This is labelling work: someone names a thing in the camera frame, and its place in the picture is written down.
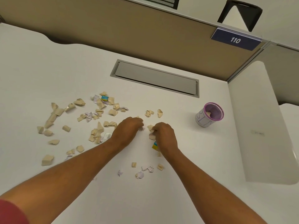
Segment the red shirt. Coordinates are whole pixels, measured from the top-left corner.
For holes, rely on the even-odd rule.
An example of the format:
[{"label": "red shirt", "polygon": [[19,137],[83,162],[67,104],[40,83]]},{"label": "red shirt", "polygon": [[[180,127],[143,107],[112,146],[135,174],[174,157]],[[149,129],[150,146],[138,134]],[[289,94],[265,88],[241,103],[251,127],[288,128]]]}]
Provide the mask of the red shirt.
[{"label": "red shirt", "polygon": [[29,224],[29,221],[16,205],[0,200],[0,224]]}]

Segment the pen holder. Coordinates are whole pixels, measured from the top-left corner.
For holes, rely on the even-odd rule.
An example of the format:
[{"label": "pen holder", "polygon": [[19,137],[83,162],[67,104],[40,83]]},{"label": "pen holder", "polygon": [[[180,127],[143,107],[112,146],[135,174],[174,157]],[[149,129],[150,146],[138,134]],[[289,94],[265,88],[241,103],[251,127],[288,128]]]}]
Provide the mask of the pen holder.
[{"label": "pen holder", "polygon": [[196,114],[195,121],[201,127],[208,127],[214,122],[222,120],[223,117],[223,109],[218,104],[209,102]]}]

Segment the person's right arm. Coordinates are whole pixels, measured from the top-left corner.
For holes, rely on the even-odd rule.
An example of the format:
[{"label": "person's right arm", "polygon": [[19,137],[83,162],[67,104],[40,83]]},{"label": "person's right arm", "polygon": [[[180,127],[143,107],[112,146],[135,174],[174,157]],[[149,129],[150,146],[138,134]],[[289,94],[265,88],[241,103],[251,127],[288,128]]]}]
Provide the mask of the person's right arm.
[{"label": "person's right arm", "polygon": [[205,224],[267,224],[237,196],[192,163],[178,149],[169,124],[152,128],[158,148],[173,167]]}]

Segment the person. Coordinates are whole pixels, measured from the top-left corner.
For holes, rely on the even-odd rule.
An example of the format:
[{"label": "person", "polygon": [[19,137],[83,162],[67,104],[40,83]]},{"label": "person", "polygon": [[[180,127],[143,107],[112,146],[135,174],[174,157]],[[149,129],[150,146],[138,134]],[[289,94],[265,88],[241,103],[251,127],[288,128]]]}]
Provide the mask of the person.
[{"label": "person", "polygon": [[[106,142],[5,192],[0,196],[0,224],[53,222],[96,174],[129,145],[143,125],[141,118],[128,117]],[[181,179],[205,224],[266,224],[237,196],[182,154],[169,124],[160,122],[152,129],[158,148]]]}]

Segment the forearm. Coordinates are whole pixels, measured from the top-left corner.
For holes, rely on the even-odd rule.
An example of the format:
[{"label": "forearm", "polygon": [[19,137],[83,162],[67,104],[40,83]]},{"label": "forearm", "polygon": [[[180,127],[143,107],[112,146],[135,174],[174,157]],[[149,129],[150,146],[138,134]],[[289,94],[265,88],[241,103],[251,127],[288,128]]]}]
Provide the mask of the forearm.
[{"label": "forearm", "polygon": [[166,157],[180,177],[206,224],[266,224],[250,207],[186,158],[181,151]]},{"label": "forearm", "polygon": [[51,223],[120,150],[108,140],[17,185],[0,199],[17,205],[30,224]]}]

